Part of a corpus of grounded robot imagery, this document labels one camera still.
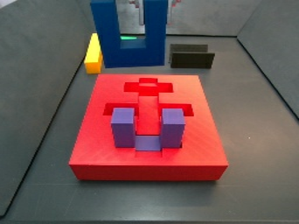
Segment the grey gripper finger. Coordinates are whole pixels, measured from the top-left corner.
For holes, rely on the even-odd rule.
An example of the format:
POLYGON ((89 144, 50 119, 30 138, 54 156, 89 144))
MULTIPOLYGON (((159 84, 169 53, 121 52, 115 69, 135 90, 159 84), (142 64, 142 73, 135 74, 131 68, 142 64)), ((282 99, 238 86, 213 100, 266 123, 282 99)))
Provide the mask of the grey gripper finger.
POLYGON ((167 8, 167 24, 170 25, 173 23, 173 17, 174 17, 174 7, 178 3, 182 2, 182 0, 167 0, 169 1, 169 8, 167 8))
POLYGON ((129 0, 129 2, 139 9, 139 24, 145 25, 145 0, 129 0))

